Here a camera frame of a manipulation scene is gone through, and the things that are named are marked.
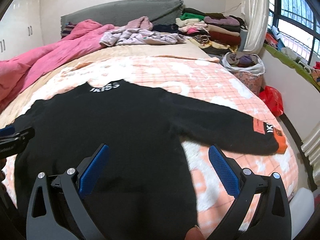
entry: headboard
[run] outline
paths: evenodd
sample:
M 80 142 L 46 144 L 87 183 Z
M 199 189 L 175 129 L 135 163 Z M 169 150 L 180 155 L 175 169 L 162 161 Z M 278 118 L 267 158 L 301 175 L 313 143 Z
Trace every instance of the headboard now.
M 181 15 L 183 0 L 122 0 L 95 5 L 61 17 L 61 29 L 68 22 L 77 24 L 91 19 L 103 25 L 126 25 L 129 21 L 148 16 L 154 24 L 173 24 Z

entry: blue textured pad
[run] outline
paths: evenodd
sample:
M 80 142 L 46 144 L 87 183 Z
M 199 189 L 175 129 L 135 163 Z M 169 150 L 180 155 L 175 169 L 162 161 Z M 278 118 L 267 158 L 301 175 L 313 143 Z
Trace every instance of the blue textured pad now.
M 228 195 L 237 198 L 240 194 L 239 179 L 215 146 L 209 148 L 209 160 Z
M 91 194 L 98 178 L 108 162 L 108 159 L 109 147 L 104 145 L 80 178 L 79 196 L 82 199 L 86 195 Z
M 7 126 L 3 129 L 0 129 L 0 137 L 1 136 L 8 136 L 8 135 L 12 135 L 15 133 L 15 129 L 12 125 Z

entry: silver screw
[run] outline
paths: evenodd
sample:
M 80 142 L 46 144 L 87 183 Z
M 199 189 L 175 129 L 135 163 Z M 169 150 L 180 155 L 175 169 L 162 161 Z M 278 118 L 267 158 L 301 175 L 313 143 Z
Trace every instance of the silver screw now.
M 277 172 L 275 172 L 275 173 L 273 174 L 273 177 L 275 177 L 275 179 L 279 179 L 279 178 L 280 178 L 280 174 L 277 173 Z
M 39 179 L 42 179 L 42 178 L 44 177 L 44 175 L 45 175 L 44 172 L 40 172 L 40 173 L 38 174 L 38 178 L 39 178 Z
M 74 174 L 75 172 L 76 172 L 76 169 L 75 169 L 75 168 L 70 168 L 70 169 L 67 170 L 67 173 L 68 173 L 69 175 L 72 175 L 72 174 Z
M 243 169 L 243 173 L 244 173 L 245 175 L 250 175 L 250 174 L 251 174 L 251 170 L 245 168 L 245 169 Z

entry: curtain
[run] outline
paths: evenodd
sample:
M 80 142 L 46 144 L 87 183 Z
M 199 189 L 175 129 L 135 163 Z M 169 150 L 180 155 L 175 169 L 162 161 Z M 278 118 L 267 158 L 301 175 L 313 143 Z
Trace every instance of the curtain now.
M 248 26 L 248 36 L 244 52 L 258 54 L 266 37 L 269 0 L 244 0 L 242 7 L 244 21 Z
M 308 157 L 310 165 L 313 166 L 313 179 L 320 186 L 320 122 L 303 140 L 301 150 Z

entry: window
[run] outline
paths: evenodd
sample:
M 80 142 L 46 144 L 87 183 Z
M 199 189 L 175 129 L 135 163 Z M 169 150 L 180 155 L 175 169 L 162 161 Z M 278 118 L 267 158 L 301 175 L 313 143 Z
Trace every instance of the window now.
M 268 27 L 272 25 L 282 33 L 285 46 L 306 64 L 320 58 L 320 24 L 306 0 L 269 0 Z

